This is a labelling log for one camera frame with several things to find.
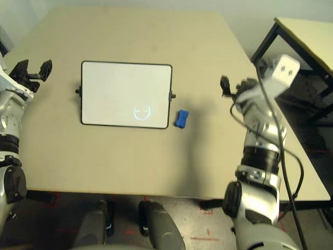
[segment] beige tabletop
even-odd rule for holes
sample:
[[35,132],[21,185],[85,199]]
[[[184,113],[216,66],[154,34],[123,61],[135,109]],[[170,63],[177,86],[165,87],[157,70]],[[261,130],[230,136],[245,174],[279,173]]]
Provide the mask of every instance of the beige tabletop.
[[274,20],[333,76],[333,23],[283,17]]
[[[26,109],[20,155],[32,190],[222,198],[241,161],[246,130],[229,115],[220,77],[232,90],[255,69],[216,12],[70,7],[48,14],[5,57],[11,70],[53,70]],[[83,60],[171,64],[170,125],[165,130],[80,123]],[[185,129],[172,125],[190,112]],[[302,200],[329,199],[290,126],[286,146],[304,164]],[[299,166],[287,155],[294,189]],[[282,199],[287,194],[282,184]]]

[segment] wall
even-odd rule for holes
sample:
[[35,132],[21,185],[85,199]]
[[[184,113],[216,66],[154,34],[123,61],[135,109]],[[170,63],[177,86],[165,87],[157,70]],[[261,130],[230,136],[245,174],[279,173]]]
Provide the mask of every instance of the wall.
[[[333,22],[333,0],[0,0],[1,2],[0,15],[4,14],[0,21],[3,22],[2,26],[11,40],[11,47],[55,5],[138,6],[219,11],[249,57],[273,25],[274,17]],[[281,53],[295,56],[282,40],[275,42],[267,55],[272,57]]]
[[1,42],[11,50],[53,6],[44,0],[0,0]]

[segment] table leg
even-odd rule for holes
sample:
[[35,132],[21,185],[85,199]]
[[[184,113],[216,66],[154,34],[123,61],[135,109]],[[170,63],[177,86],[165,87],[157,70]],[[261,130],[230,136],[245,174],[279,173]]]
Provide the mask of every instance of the table leg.
[[260,46],[257,49],[257,51],[254,52],[253,56],[251,57],[251,62],[254,65],[257,64],[257,62],[265,54],[265,52],[267,51],[267,49],[270,47],[270,45],[273,43],[273,41],[277,37],[276,31],[277,31],[278,28],[279,28],[279,26],[275,23],[273,25],[273,27],[271,28],[271,30],[269,31],[269,33],[267,34],[267,36],[265,37],[265,39],[260,44]]

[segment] table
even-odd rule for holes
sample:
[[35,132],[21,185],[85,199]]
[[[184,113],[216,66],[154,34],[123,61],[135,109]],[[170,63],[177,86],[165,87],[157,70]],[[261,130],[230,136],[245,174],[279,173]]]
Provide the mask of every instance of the table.
[[[30,190],[223,198],[242,158],[246,130],[221,98],[220,78],[232,91],[255,68],[217,12],[67,7],[50,12],[5,56],[29,71],[53,60],[23,118],[20,155]],[[171,64],[170,125],[165,130],[80,123],[83,60]],[[172,125],[190,112],[185,129]],[[306,153],[287,125],[287,148],[301,158],[299,200],[328,200]],[[299,167],[287,155],[293,189]],[[286,200],[284,184],[281,198]]]
[[[320,76],[327,88],[320,93],[322,98],[333,92],[333,23],[301,20],[293,18],[275,18],[275,24],[251,57],[256,64],[264,55],[277,35],[280,35]],[[307,123],[315,123],[333,111],[330,104]]]

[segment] black metal frame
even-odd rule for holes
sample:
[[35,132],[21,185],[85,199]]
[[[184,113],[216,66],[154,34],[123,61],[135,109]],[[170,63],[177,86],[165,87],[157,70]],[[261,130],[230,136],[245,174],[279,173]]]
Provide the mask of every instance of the black metal frame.
[[[281,28],[277,23],[273,25],[271,30],[268,32],[265,39],[260,44],[259,48],[253,56],[251,57],[251,62],[257,64],[261,57],[268,50],[270,45],[274,42],[277,35],[281,36],[289,45],[292,47],[297,54],[299,54],[304,61],[313,69],[316,75],[320,76],[324,82],[327,84],[327,88],[320,93],[320,96],[324,98],[333,92],[333,77],[326,71],[303,47],[301,47],[297,41],[295,41],[283,28]],[[322,119],[329,113],[333,111],[333,104],[330,104],[322,111],[318,112],[314,116],[310,117],[306,122],[309,124],[314,124],[318,120]],[[321,127],[333,127],[333,123],[323,123],[319,124]]]

